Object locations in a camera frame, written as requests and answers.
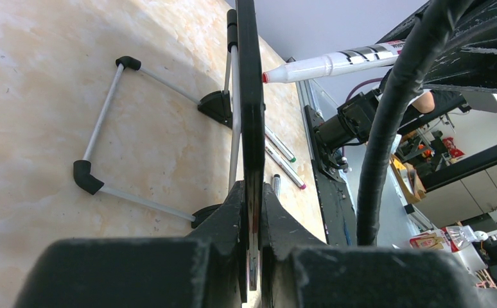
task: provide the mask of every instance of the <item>black corner joint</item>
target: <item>black corner joint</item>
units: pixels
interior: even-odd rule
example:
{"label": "black corner joint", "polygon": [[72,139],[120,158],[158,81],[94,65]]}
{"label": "black corner joint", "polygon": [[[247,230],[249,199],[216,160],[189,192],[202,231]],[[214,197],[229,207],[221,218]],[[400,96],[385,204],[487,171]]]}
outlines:
{"label": "black corner joint", "polygon": [[231,9],[227,14],[228,20],[228,52],[232,46],[237,46],[237,11]]}
{"label": "black corner joint", "polygon": [[124,69],[129,67],[134,71],[138,71],[141,68],[141,61],[131,57],[131,56],[121,56],[116,59],[116,66],[122,64]]}
{"label": "black corner joint", "polygon": [[90,194],[96,194],[105,183],[93,177],[90,172],[92,163],[87,160],[77,160],[73,163],[74,182]]}

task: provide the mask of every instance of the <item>marble tabletop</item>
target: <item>marble tabletop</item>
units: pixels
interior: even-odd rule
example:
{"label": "marble tabletop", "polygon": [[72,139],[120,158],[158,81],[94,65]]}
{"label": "marble tabletop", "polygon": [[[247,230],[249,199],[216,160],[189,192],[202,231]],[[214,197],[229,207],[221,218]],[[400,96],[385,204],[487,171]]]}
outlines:
{"label": "marble tabletop", "polygon": [[[52,242],[73,237],[164,237],[188,221],[73,182],[114,77],[114,60],[138,58],[196,97],[223,86],[222,0],[0,1],[0,307]],[[282,59],[260,40],[264,70]],[[294,84],[265,85],[266,124],[295,153],[300,191],[282,178],[281,203],[325,240]],[[227,195],[231,131],[193,102],[126,70],[92,155],[108,186],[192,213]],[[242,159],[238,179],[243,178]]]}

